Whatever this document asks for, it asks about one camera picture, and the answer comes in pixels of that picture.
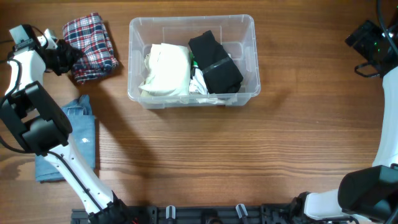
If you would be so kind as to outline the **white shirt with green tag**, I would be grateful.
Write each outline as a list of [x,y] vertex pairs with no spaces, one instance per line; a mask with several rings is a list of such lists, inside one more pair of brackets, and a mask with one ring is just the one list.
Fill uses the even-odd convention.
[[[229,57],[230,54],[226,58],[223,58],[209,67],[204,69],[204,73],[208,73],[210,70],[219,67],[229,61],[232,62]],[[190,52],[190,60],[191,60],[191,73],[190,73],[190,84],[189,84],[189,95],[209,95],[208,89],[206,87],[205,79],[203,71],[199,69],[197,62],[194,59],[192,52]],[[225,103],[226,100],[219,100],[218,98],[197,98],[197,102],[199,103],[210,103],[214,105],[220,105]]]

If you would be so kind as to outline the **red blue plaid cloth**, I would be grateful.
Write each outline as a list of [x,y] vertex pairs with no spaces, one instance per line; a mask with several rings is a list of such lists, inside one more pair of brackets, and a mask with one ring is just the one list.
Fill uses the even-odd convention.
[[83,54],[71,69],[77,83],[104,78],[119,66],[104,21],[97,12],[66,23],[62,31],[63,39]]

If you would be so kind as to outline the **cream cloth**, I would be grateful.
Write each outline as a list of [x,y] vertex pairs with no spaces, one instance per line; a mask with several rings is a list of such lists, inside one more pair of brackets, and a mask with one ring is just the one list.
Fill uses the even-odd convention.
[[144,59],[148,77],[139,85],[141,96],[185,96],[190,83],[190,52],[187,47],[153,44]]

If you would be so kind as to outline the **black garment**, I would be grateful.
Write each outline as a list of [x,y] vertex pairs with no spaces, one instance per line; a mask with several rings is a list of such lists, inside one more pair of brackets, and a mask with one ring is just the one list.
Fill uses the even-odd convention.
[[224,47],[208,30],[189,40],[193,58],[202,71],[209,94],[237,93],[243,76]]

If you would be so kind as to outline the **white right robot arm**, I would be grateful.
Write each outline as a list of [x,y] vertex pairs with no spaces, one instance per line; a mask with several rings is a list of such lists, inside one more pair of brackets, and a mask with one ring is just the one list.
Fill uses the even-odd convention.
[[383,34],[351,34],[346,43],[382,78],[384,117],[379,149],[370,168],[346,174],[338,189],[307,194],[302,211],[314,221],[355,217],[397,223],[397,44]]

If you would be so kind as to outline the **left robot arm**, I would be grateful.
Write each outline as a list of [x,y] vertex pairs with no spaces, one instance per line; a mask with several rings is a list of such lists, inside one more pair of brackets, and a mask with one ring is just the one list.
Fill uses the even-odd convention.
[[129,223],[129,209],[84,160],[69,119],[42,86],[46,69],[61,75],[81,56],[64,40],[55,47],[33,38],[16,44],[7,58],[11,88],[1,99],[1,120],[19,153],[41,156],[59,171],[82,201],[89,223]]

